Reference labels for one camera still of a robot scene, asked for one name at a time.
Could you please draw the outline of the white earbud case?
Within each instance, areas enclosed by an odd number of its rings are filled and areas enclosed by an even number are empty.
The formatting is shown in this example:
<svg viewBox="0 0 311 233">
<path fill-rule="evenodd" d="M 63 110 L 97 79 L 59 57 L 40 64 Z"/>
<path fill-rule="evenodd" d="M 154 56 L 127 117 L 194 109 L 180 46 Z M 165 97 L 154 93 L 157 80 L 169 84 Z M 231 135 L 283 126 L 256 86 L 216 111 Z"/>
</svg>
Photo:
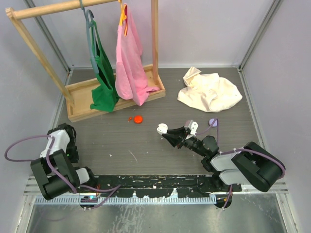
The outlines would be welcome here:
<svg viewBox="0 0 311 233">
<path fill-rule="evenodd" d="M 165 123 L 160 123 L 157 127 L 157 132 L 160 135 L 166 134 L 168 131 L 168 126 Z"/>
</svg>

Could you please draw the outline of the lilac earbud case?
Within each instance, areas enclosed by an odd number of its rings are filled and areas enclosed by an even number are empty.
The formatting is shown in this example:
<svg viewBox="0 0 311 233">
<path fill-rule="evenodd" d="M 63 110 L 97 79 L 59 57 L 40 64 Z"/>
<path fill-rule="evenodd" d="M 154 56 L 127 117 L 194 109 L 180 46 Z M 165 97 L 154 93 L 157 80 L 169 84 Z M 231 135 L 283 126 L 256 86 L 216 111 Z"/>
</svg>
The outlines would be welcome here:
<svg viewBox="0 0 311 233">
<path fill-rule="evenodd" d="M 211 118 L 209 121 L 208 121 L 208 124 L 210 127 L 212 128 L 216 128 L 218 126 L 218 119 L 216 118 Z"/>
</svg>

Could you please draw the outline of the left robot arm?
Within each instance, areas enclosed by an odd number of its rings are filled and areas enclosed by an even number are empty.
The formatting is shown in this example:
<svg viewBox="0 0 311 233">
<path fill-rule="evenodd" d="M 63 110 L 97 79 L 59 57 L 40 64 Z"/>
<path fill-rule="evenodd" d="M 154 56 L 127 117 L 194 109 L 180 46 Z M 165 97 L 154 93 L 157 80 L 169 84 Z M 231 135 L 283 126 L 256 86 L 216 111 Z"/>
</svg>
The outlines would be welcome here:
<svg viewBox="0 0 311 233">
<path fill-rule="evenodd" d="M 79 186 L 86 192 L 97 188 L 97 180 L 88 167 L 75 167 L 79 160 L 76 130 L 63 123 L 48 131 L 48 143 L 40 157 L 31 162 L 31 170 L 46 200 L 52 200 Z"/>
</svg>

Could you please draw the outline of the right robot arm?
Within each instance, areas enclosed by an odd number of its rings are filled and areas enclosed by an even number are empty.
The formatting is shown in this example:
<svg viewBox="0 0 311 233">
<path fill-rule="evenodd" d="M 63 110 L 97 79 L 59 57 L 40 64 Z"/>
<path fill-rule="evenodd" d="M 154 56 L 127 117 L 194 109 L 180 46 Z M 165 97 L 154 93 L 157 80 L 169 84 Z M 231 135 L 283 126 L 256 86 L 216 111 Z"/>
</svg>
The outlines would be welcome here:
<svg viewBox="0 0 311 233">
<path fill-rule="evenodd" d="M 200 140 L 195 136 L 196 128 L 192 126 L 170 130 L 161 123 L 157 132 L 173 147 L 186 147 L 202 156 L 202 166 L 215 176 L 213 185 L 218 191 L 225 191 L 232 184 L 248 183 L 261 192 L 267 192 L 285 175 L 285 165 L 255 142 L 220 152 L 214 136 L 207 135 Z"/>
</svg>

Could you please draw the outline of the cream satin cloth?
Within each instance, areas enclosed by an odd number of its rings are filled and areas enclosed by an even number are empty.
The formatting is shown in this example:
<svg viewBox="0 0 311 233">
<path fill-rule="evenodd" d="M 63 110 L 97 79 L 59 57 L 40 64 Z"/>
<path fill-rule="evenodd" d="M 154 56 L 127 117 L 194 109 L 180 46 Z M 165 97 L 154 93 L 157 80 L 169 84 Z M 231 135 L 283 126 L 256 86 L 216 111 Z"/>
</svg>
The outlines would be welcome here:
<svg viewBox="0 0 311 233">
<path fill-rule="evenodd" d="M 186 87 L 178 92 L 177 100 L 203 112 L 218 113 L 242 100 L 236 85 L 218 73 L 202 74 L 199 69 L 191 67 L 183 81 Z"/>
</svg>

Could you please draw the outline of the pink t-shirt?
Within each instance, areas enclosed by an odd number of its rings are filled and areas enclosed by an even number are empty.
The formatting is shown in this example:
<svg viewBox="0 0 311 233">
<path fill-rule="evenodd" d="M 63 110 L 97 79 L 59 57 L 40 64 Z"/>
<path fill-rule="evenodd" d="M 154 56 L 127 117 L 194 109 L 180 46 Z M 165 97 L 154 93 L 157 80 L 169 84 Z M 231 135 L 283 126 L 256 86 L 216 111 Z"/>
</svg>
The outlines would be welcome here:
<svg viewBox="0 0 311 233">
<path fill-rule="evenodd" d="M 115 87 L 119 97 L 124 100 L 133 100 L 141 106 L 148 99 L 149 94 L 159 91 L 159 88 L 148 85 L 141 62 L 143 48 L 128 5 L 127 23 L 127 36 L 124 36 L 123 29 L 118 26 Z"/>
</svg>

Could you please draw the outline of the green t-shirt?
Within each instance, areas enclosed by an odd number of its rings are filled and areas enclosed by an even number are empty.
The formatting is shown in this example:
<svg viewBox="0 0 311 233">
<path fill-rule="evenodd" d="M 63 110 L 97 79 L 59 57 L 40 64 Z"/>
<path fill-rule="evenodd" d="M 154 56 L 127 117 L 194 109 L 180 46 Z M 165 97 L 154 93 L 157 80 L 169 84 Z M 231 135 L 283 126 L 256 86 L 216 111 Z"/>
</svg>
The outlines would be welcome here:
<svg viewBox="0 0 311 233">
<path fill-rule="evenodd" d="M 96 78 L 100 85 L 92 90 L 93 103 L 90 105 L 90 108 L 112 112 L 120 97 L 116 91 L 115 77 L 111 63 L 101 44 L 97 24 L 95 21 L 92 23 L 92 52 L 96 54 L 95 62 L 98 68 Z"/>
</svg>

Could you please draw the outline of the wooden clothes rack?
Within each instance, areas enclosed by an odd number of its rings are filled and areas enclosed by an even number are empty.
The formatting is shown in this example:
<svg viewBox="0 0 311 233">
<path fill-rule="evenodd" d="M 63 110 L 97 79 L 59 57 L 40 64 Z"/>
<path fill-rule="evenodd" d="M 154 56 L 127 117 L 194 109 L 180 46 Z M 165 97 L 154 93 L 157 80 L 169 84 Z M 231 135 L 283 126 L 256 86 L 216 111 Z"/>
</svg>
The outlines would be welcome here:
<svg viewBox="0 0 311 233">
<path fill-rule="evenodd" d="M 16 30 L 29 46 L 33 54 L 37 57 L 43 68 L 50 75 L 56 86 L 66 99 L 68 118 L 71 122 L 76 122 L 91 117 L 103 115 L 104 112 L 91 109 L 91 91 L 99 86 L 97 79 L 90 79 L 79 83 L 64 85 L 54 71 L 51 64 L 39 48 L 29 31 L 26 29 L 22 20 L 33 17 L 40 17 L 59 12 L 65 12 L 78 8 L 104 4 L 103 0 L 70 0 L 66 2 L 54 3 L 50 5 L 31 7 L 24 10 L 15 11 L 12 7 L 6 8 L 5 12 Z M 151 2 L 151 23 L 152 23 L 152 54 L 153 62 L 144 67 L 150 87 L 158 87 L 159 90 L 149 95 L 148 101 L 162 98 L 166 95 L 165 87 L 158 74 L 158 1 Z"/>
</svg>

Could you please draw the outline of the orange yellow hanger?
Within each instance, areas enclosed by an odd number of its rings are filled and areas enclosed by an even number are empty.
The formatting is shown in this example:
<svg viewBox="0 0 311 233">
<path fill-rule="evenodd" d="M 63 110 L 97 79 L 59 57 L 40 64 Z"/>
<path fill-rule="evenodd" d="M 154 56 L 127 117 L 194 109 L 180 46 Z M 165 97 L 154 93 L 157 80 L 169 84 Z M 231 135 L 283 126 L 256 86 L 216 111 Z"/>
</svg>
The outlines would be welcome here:
<svg viewBox="0 0 311 233">
<path fill-rule="evenodd" d="M 128 23 L 127 23 L 127 4 L 123 4 L 122 0 L 118 0 L 121 8 L 121 15 L 119 20 L 119 27 L 123 29 L 124 36 L 127 36 L 128 32 Z"/>
</svg>

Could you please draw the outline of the grey blue hanger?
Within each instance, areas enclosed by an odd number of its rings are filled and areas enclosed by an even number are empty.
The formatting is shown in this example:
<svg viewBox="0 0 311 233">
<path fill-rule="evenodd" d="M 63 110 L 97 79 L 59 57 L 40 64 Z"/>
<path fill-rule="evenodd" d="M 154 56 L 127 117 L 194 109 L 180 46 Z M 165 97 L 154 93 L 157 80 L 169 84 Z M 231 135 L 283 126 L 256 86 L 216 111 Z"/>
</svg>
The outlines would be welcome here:
<svg viewBox="0 0 311 233">
<path fill-rule="evenodd" d="M 96 63 L 96 56 L 97 52 L 96 49 L 94 49 L 94 46 L 96 44 L 96 39 L 94 35 L 94 15 L 91 10 L 86 10 L 84 8 L 84 5 L 82 3 L 82 0 L 79 0 L 80 7 L 84 13 L 84 17 L 86 20 L 86 36 L 87 36 L 87 44 L 88 44 L 88 49 L 90 53 L 90 61 L 92 68 L 96 74 L 99 74 L 99 69 L 98 65 Z"/>
</svg>

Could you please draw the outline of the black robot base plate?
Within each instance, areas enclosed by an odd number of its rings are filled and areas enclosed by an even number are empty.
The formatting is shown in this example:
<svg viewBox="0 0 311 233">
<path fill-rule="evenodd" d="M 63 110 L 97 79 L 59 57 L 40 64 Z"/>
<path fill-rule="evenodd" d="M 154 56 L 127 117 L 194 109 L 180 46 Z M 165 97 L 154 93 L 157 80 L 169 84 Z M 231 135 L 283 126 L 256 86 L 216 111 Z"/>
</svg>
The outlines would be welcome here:
<svg viewBox="0 0 311 233">
<path fill-rule="evenodd" d="M 210 175 L 94 175 L 96 187 L 82 184 L 77 192 L 81 195 L 95 195 L 104 198 L 99 204 L 112 197 L 160 198 L 176 194 L 179 198 L 203 198 L 216 196 L 215 205 L 228 207 L 231 200 L 226 199 L 229 192 L 241 192 L 240 184 L 216 184 L 215 176 Z M 81 205 L 94 208 L 96 205 Z"/>
</svg>

